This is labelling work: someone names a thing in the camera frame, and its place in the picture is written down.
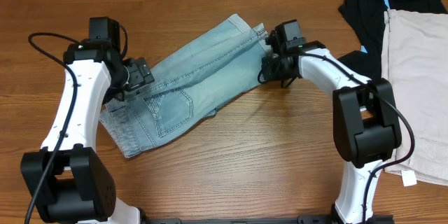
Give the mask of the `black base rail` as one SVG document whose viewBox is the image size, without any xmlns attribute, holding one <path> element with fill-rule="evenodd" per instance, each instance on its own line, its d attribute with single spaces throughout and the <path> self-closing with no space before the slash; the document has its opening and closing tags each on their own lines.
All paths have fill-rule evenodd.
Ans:
<svg viewBox="0 0 448 224">
<path fill-rule="evenodd" d="M 248 218 L 181 220 L 179 218 L 156 219 L 144 216 L 143 224 L 336 224 L 330 215 L 299 216 L 297 218 Z"/>
</svg>

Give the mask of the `light blue denim shorts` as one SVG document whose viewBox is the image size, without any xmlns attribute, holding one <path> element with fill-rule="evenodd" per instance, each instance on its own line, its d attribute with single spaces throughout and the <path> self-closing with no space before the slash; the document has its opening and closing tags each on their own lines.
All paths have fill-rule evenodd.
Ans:
<svg viewBox="0 0 448 224">
<path fill-rule="evenodd" d="M 100 123 L 126 158 L 169 143 L 259 85 L 266 37 L 231 15 L 155 65 L 154 82 L 108 102 Z"/>
</svg>

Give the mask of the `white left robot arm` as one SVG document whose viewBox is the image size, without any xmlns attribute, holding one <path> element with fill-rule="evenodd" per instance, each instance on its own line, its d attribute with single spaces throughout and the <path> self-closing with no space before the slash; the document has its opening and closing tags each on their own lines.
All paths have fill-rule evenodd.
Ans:
<svg viewBox="0 0 448 224">
<path fill-rule="evenodd" d="M 124 203 L 96 153 L 99 113 L 111 85 L 129 73 L 110 41 L 71 44 L 61 64 L 66 80 L 52 129 L 40 150 L 25 153 L 20 171 L 31 194 L 25 217 L 37 210 L 46 223 L 149 223 L 144 211 Z"/>
</svg>

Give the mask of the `beige cloth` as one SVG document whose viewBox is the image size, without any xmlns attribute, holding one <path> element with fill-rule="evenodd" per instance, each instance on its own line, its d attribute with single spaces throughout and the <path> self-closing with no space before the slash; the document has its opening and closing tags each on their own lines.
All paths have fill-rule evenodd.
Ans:
<svg viewBox="0 0 448 224">
<path fill-rule="evenodd" d="M 447 15 L 389 9 L 384 13 L 381 76 L 410 124 L 412 156 L 388 173 L 447 184 Z"/>
</svg>

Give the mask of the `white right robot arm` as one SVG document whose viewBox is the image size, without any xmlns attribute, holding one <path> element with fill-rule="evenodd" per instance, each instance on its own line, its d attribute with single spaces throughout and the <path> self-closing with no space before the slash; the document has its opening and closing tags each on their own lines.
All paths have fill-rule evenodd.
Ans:
<svg viewBox="0 0 448 224">
<path fill-rule="evenodd" d="M 262 59 L 260 83 L 296 78 L 313 82 L 332 100 L 333 141 L 344 160 L 339 196 L 328 216 L 301 216 L 299 223 L 394 223 L 373 213 L 382 165 L 401 143 L 391 84 L 373 82 L 335 59 L 320 42 L 277 27 L 266 38 L 273 53 Z"/>
</svg>

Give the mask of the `black garment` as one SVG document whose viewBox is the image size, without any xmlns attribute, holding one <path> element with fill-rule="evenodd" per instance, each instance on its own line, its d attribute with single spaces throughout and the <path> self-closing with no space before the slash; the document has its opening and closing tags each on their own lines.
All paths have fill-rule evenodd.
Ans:
<svg viewBox="0 0 448 224">
<path fill-rule="evenodd" d="M 355 72 L 372 80 L 380 79 L 382 76 L 384 12 L 389 9 L 418 13 L 447 13 L 442 0 L 344 0 L 338 11 L 355 31 L 362 49 L 350 52 L 339 60 Z"/>
</svg>

